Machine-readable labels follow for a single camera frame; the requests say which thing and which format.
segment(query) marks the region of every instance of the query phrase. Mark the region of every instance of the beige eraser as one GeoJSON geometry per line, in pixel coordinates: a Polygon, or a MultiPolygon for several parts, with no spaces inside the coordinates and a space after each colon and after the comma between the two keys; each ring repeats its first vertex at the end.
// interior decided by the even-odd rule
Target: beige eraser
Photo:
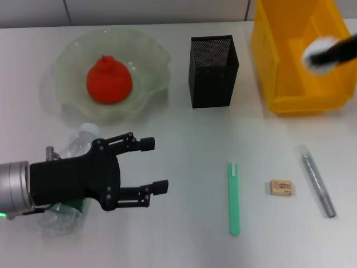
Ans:
{"type": "Polygon", "coordinates": [[[292,182],[289,180],[271,180],[270,192],[272,195],[292,195],[292,182]]]}

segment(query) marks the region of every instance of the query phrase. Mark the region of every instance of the clear plastic bottle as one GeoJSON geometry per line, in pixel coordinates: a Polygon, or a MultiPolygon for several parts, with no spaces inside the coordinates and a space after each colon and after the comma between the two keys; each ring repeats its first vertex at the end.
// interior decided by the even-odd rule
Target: clear plastic bottle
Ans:
{"type": "MultiPolygon", "coordinates": [[[[98,126],[84,123],[76,138],[65,150],[60,153],[62,159],[77,157],[86,154],[91,143],[100,137],[98,126]]],[[[82,212],[85,199],[67,203],[57,203],[45,213],[38,216],[38,223],[46,231],[57,234],[76,231],[82,223],[82,212]]]]}

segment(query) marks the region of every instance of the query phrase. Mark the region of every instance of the green plastic stick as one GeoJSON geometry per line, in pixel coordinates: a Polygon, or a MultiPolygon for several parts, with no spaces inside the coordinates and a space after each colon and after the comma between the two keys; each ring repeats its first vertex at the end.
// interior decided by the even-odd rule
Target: green plastic stick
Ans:
{"type": "Polygon", "coordinates": [[[240,235],[239,215],[239,179],[238,165],[232,173],[232,163],[228,163],[228,205],[229,205],[229,232],[232,236],[240,235]]]}

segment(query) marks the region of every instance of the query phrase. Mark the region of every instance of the yellow storage box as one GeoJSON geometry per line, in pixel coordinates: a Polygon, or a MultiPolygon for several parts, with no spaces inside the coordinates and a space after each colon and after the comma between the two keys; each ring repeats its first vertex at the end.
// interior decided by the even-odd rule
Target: yellow storage box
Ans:
{"type": "Polygon", "coordinates": [[[350,36],[333,0],[256,0],[253,56],[269,109],[305,114],[338,109],[353,97],[357,60],[324,76],[302,65],[319,36],[350,36]]]}

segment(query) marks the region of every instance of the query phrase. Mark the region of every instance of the red rubber toy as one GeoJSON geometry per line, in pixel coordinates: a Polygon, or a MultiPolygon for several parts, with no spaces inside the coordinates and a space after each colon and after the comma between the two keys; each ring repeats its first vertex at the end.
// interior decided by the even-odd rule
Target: red rubber toy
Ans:
{"type": "Polygon", "coordinates": [[[112,56],[102,56],[87,75],[89,95],[99,103],[113,104],[129,96],[133,81],[124,64],[112,56]]]}

